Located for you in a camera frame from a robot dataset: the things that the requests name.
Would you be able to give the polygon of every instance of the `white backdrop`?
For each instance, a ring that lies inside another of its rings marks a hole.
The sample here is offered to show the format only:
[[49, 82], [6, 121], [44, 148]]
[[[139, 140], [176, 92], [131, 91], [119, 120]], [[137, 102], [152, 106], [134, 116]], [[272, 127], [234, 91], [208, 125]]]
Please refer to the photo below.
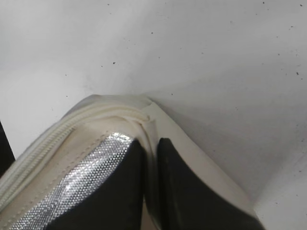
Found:
[[84, 97], [144, 93], [255, 204], [307, 228], [305, 0], [2, 0], [0, 119], [18, 157]]

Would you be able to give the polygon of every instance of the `stitching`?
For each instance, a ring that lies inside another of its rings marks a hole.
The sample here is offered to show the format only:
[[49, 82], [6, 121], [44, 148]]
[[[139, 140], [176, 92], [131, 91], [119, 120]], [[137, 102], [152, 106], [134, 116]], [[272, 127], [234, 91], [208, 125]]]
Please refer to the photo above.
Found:
[[90, 148], [92, 148], [93, 145], [95, 145], [97, 142], [99, 142], [106, 134], [102, 134], [99, 138], [97, 138], [90, 146], [88, 146], [85, 150], [83, 150], [80, 154], [76, 156], [76, 158], [69, 163], [69, 165], [63, 169], [60, 174], [57, 175], [56, 178], [54, 178], [48, 185], [45, 187], [40, 193], [38, 193], [32, 200], [30, 200], [26, 205], [24, 205], [18, 212], [17, 214], [13, 215], [6, 223], [3, 225], [1, 230], [4, 230], [12, 221], [16, 220], [17, 216], [19, 216], [26, 208], [28, 208], [40, 195], [42, 195], [46, 190], [48, 190], [56, 180], [58, 180], [63, 174], [66, 174], [68, 169], [75, 164], [75, 162], [85, 153], [87, 152]]

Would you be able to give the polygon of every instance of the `silver sparkly fabric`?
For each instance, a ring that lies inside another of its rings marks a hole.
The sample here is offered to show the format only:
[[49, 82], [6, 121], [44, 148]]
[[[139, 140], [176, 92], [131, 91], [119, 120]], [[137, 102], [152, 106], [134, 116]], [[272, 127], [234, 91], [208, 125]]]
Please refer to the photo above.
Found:
[[11, 230], [42, 230], [51, 221], [85, 200], [121, 163], [133, 139], [113, 133], [100, 143]]

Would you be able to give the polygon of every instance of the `white zipper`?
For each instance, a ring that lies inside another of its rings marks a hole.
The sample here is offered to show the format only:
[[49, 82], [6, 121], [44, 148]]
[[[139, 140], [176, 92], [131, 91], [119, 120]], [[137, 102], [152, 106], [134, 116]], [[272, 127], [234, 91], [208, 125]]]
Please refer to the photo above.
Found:
[[36, 174], [40, 172], [54, 154], [50, 150], [62, 143], [78, 125], [94, 118], [117, 115], [140, 123], [149, 121], [146, 114], [133, 107], [114, 103], [94, 103], [72, 112], [54, 124], [22, 154], [1, 178], [0, 211], [32, 180], [35, 175], [32, 175], [31, 178], [27, 177], [33, 174], [33, 171], [36, 171]]

